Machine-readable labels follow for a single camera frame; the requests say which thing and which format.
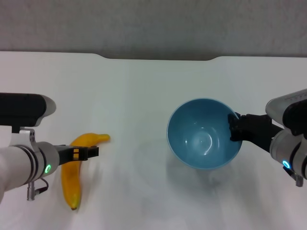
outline cable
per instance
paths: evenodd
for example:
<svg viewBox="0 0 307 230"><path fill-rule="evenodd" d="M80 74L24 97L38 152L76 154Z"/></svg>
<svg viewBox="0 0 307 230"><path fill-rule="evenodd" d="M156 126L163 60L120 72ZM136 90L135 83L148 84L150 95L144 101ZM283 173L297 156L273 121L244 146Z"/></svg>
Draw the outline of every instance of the cable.
<svg viewBox="0 0 307 230"><path fill-rule="evenodd" d="M40 178L40 179L41 179L43 182L46 183L46 187L42 187L42 188L36 189L36 190L35 190L35 195L41 194L41 193L47 191L47 189L49 188L48 182L47 182L45 179L43 179L43 178Z"/></svg>
<svg viewBox="0 0 307 230"><path fill-rule="evenodd" d="M46 183L46 187L47 187L47 189L49 188L49 184L48 184L48 182L45 180L45 179L43 179L43 178L40 178L43 182L45 182Z"/></svg>

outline banana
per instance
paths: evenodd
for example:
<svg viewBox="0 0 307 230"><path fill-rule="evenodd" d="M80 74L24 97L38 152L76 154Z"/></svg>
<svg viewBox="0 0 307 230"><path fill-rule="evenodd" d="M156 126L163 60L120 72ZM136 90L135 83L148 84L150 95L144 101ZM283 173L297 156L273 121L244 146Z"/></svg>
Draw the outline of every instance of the banana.
<svg viewBox="0 0 307 230"><path fill-rule="evenodd" d="M91 147L102 141L110 140L108 134L86 133L75 139L71 146ZM80 167L82 161L72 161L62 165L61 180L62 190L66 203L72 210L76 210L80 204Z"/></svg>

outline gray wall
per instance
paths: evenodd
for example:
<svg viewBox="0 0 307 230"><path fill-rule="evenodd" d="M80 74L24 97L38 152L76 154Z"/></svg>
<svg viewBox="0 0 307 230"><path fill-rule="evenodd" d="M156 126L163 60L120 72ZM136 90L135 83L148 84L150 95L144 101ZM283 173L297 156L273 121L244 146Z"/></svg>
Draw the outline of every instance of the gray wall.
<svg viewBox="0 0 307 230"><path fill-rule="evenodd" d="M305 0L0 0L0 50L307 56Z"/></svg>

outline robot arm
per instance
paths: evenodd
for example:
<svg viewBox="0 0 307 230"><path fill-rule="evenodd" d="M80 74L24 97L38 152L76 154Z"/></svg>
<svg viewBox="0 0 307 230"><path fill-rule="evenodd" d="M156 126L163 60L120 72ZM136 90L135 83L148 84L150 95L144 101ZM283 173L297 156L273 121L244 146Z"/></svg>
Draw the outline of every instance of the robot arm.
<svg viewBox="0 0 307 230"><path fill-rule="evenodd" d="M0 148L0 201L3 193L28 184L28 200L48 189L36 189L34 181L52 174L59 165L98 156L98 147L54 146L36 142L35 131L43 117L55 112L48 97L37 94L0 93L0 126L12 126L8 147Z"/></svg>
<svg viewBox="0 0 307 230"><path fill-rule="evenodd" d="M301 187L307 178L307 89L270 100L265 111L261 116L238 114L239 119L229 115L231 140L247 140L269 152Z"/></svg>

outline table surface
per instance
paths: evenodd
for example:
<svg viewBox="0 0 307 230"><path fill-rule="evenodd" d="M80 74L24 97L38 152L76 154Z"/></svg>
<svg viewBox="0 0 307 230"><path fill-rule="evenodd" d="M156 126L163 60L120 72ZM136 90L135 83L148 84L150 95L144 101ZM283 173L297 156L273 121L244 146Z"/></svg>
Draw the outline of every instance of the table surface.
<svg viewBox="0 0 307 230"><path fill-rule="evenodd" d="M0 92L56 102L56 112L35 128L37 141L69 144L86 132L112 137L99 157L82 164L77 211L64 201L59 168L35 201L26 200L26 186L5 193L0 229L306 229L307 187L296 187L268 153L244 142L228 165L201 171L175 158L166 141L170 115L193 98L264 114L270 99L306 88L306 58L149 61L0 52L0 70ZM10 129L1 127L0 137L7 145Z"/></svg>

